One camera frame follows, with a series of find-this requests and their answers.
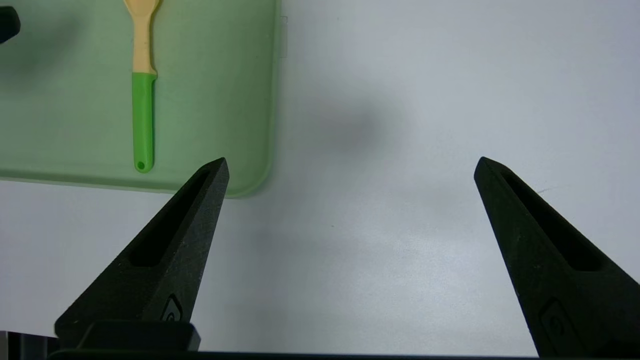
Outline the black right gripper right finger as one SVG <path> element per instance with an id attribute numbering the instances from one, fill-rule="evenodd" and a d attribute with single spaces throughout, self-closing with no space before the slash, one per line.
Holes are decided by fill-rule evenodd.
<path id="1" fill-rule="evenodd" d="M 638 357 L 638 282 L 507 166 L 474 181 L 538 356 Z"/>

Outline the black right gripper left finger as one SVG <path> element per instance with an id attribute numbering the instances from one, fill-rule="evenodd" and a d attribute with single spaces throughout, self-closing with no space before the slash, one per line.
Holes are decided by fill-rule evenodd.
<path id="1" fill-rule="evenodd" d="M 189 178 L 55 321 L 62 348 L 96 322 L 190 321 L 229 179 L 225 158 Z"/>

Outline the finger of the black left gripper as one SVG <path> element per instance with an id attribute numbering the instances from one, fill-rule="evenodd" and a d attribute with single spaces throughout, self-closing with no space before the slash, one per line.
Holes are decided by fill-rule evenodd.
<path id="1" fill-rule="evenodd" d="M 4 44 L 19 34 L 21 21 L 13 6 L 0 7 L 0 43 Z"/>

